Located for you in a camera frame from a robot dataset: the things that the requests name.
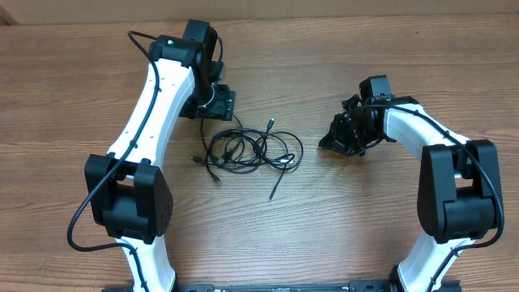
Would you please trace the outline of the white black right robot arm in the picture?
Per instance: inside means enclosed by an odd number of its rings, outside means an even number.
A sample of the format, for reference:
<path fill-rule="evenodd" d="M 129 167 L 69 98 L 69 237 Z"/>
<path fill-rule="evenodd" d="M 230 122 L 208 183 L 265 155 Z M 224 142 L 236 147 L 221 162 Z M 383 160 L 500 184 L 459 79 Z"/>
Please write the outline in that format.
<path fill-rule="evenodd" d="M 350 281 L 350 291 L 459 291 L 443 277 L 465 250 L 495 244 L 504 232 L 496 146 L 450 131 L 413 97 L 396 97 L 386 75 L 366 78 L 342 103 L 323 150 L 361 157 L 386 140 L 420 162 L 417 214 L 422 227 L 410 253 L 384 281 Z"/>

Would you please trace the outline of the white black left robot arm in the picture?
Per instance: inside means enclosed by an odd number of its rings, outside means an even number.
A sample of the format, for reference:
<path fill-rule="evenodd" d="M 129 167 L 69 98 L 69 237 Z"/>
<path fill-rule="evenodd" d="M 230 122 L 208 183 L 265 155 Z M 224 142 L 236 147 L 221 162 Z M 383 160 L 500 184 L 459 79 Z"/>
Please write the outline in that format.
<path fill-rule="evenodd" d="M 98 225 L 121 247 L 133 276 L 129 291 L 175 291 L 165 232 L 174 201 L 162 173 L 178 118 L 233 117 L 235 93 L 220 84 L 223 62 L 212 58 L 222 40 L 208 22 L 191 19 L 182 37 L 155 36 L 144 51 L 147 80 L 121 135 L 104 156 L 84 167 L 90 206 Z"/>

